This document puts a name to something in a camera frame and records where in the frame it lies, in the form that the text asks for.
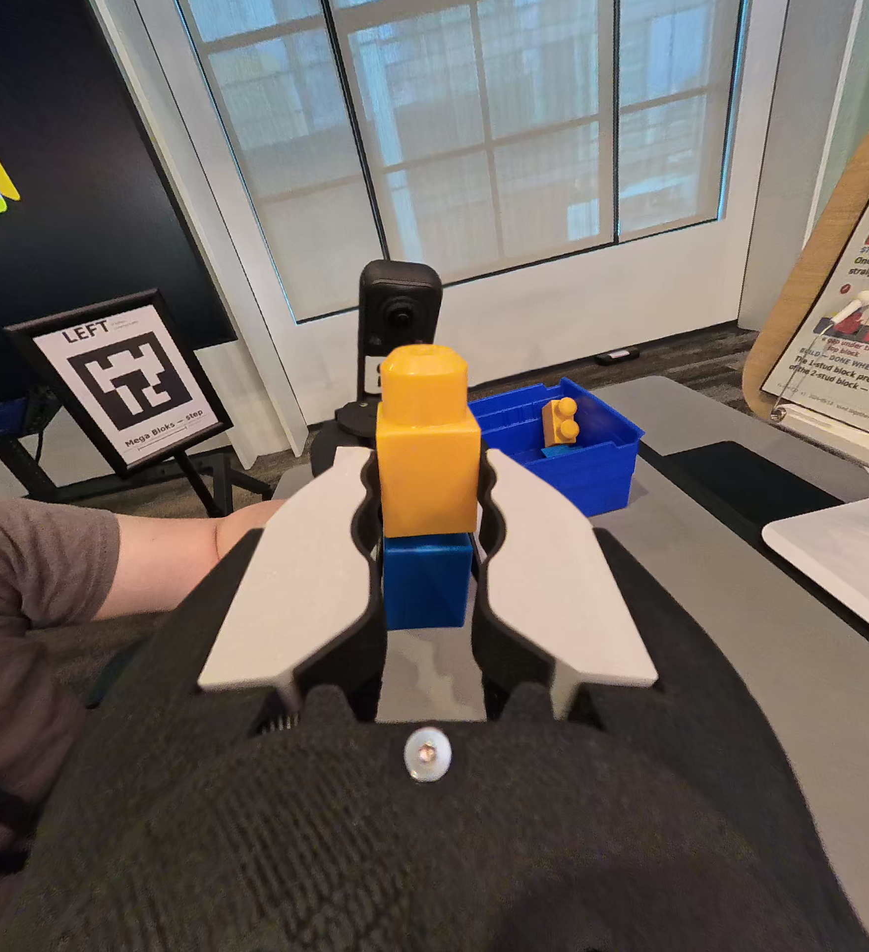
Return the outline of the wooden instruction board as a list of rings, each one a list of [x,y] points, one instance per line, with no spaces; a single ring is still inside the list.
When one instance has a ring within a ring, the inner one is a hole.
[[[869,133],[743,371],[750,410],[869,469]]]

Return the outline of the orange two-stud mega block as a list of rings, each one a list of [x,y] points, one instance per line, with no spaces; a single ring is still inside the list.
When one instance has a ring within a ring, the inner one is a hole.
[[[575,419],[577,411],[577,402],[571,397],[553,399],[544,405],[541,418],[545,449],[576,444],[580,433]]]

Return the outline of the white stand base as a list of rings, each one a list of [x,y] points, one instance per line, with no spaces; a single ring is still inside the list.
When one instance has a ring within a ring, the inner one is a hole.
[[[869,624],[869,498],[777,520],[762,540]]]

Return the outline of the blue plastic bin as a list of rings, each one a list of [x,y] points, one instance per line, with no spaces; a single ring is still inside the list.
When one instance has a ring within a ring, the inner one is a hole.
[[[575,452],[547,459],[542,453],[542,410],[550,400],[573,398],[580,433]],[[469,403],[484,442],[556,488],[592,517],[628,505],[642,429],[568,378],[551,387],[535,384]]]

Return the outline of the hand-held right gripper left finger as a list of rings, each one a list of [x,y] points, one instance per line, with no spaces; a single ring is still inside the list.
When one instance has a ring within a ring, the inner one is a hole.
[[[262,529],[198,688],[270,688],[298,713],[312,688],[334,685],[354,714],[375,715],[388,649],[381,537],[370,449],[362,483],[327,470],[293,494]]]

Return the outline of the black monitor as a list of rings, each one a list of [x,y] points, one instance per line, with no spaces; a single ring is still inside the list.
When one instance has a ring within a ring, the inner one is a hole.
[[[0,402],[38,381],[4,328],[159,289],[189,345],[236,339],[86,2],[0,1]]]

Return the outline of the black sign stand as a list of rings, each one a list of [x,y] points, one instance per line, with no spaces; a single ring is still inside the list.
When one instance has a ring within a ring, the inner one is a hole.
[[[19,438],[0,439],[0,463],[21,484],[29,499],[41,503],[74,505],[95,498],[186,480],[206,513],[222,517],[233,512],[234,488],[241,488],[264,501],[274,497],[274,488],[267,482],[238,470],[234,451],[214,449],[190,456],[183,450],[157,457],[129,474],[114,472],[68,484],[56,484],[40,465],[46,430],[61,410],[61,403],[47,387],[37,387],[28,395],[26,434]]]

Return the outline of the framed tag sign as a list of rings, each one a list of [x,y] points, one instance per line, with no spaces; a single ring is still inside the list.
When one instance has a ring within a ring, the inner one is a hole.
[[[232,428],[158,289],[5,332],[121,478]]]

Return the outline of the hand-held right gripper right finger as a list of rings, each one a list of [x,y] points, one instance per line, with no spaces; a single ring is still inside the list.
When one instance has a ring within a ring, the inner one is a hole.
[[[525,683],[547,688],[559,720],[588,685],[654,687],[657,668],[588,517],[494,448],[482,452],[477,499],[487,558],[471,647],[488,717]]]

